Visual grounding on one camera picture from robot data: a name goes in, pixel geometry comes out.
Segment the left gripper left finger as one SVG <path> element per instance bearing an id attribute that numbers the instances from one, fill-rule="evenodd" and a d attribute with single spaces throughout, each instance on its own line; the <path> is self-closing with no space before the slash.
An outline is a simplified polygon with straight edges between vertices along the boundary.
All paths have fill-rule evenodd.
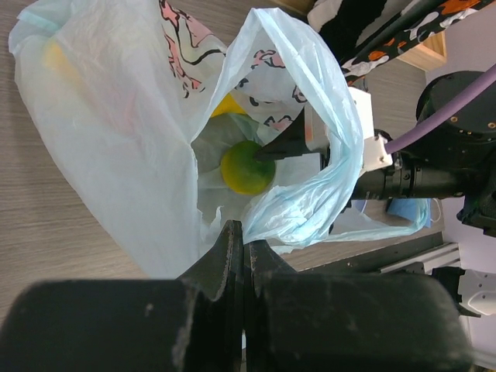
<path id="1" fill-rule="evenodd" d="M 173 280 L 40 281 L 1 327 L 3 371 L 238 371 L 243 233 L 227 222 Z"/>

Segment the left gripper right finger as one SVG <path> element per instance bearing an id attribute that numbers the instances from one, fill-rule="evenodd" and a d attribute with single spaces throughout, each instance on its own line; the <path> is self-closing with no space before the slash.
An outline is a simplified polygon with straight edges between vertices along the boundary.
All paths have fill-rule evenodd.
<path id="1" fill-rule="evenodd" d="M 249 371 L 468 371 L 449 292 L 425 274 L 306 274 L 244 247 Z"/>

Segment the light blue plastic bag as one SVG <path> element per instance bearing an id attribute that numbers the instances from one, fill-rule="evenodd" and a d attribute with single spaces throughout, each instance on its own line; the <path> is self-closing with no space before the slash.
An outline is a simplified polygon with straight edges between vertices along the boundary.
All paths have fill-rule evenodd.
<path id="1" fill-rule="evenodd" d="M 73 83 L 43 63 L 56 41 Z M 407 236 L 430 220 L 388 226 L 345 204 L 362 175 L 316 159 L 282 160 L 248 197 L 222 184 L 222 153 L 270 142 L 308 102 L 346 86 L 319 34 L 280 9 L 253 9 L 230 45 L 165 1 L 38 1 L 9 34 L 15 82 L 55 164 L 108 234 L 150 276 L 197 261 L 229 219 L 277 253 L 322 242 Z M 245 115 L 211 118 L 227 94 Z"/>

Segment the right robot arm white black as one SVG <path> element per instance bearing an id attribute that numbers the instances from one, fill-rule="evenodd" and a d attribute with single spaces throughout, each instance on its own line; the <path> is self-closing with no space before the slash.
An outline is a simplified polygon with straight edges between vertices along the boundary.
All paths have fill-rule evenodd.
<path id="1" fill-rule="evenodd" d="M 350 200 L 389 200 L 388 211 L 402 201 L 464 197 L 458 221 L 478 228 L 495 238 L 495 81 L 489 82 L 489 72 L 458 71 L 431 81 L 422 92 L 417 108 L 419 121 L 438 119 L 438 114 L 451 105 L 455 112 L 401 149 L 388 150 L 401 138 L 392 140 L 385 132 L 375 130 L 373 142 L 383 140 L 391 154 L 392 164 L 385 166 L 379 155 L 380 167 L 368 171 L 356 183 Z M 468 98 L 461 104 L 457 96 Z M 312 122 L 302 114 L 281 135 L 258 150 L 256 160 L 282 160 L 307 153 L 321 155 L 322 167 L 329 163 L 329 144 L 323 149 L 311 149 L 305 142 L 305 124 Z M 432 270 L 451 294 L 461 315 L 481 317 L 495 315 L 495 274 L 447 267 Z"/>

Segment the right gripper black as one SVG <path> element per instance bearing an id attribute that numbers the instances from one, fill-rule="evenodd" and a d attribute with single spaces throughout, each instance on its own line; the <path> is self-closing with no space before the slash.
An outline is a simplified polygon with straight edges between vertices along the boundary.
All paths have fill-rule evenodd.
<path id="1" fill-rule="evenodd" d="M 363 174 L 352 200 L 452 198 L 467 193 L 468 149 L 464 146 L 410 146 L 391 166 Z"/>

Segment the green fake lime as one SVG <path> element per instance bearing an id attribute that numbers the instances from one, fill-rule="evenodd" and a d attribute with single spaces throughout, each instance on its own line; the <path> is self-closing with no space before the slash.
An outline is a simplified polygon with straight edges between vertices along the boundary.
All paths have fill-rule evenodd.
<path id="1" fill-rule="evenodd" d="M 261 145 L 245 140 L 222 156 L 220 171 L 226 186 L 237 194 L 259 195 L 269 187 L 276 173 L 274 160 L 256 160 Z"/>

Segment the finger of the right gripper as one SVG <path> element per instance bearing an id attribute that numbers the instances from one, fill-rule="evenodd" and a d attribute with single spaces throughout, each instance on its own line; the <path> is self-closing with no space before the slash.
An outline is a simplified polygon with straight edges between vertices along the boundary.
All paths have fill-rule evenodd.
<path id="1" fill-rule="evenodd" d="M 305 113 L 301 112 L 279 136 L 257 150 L 253 158 L 258 161 L 283 160 L 321 152 L 321 150 L 308 148 L 305 142 Z"/>

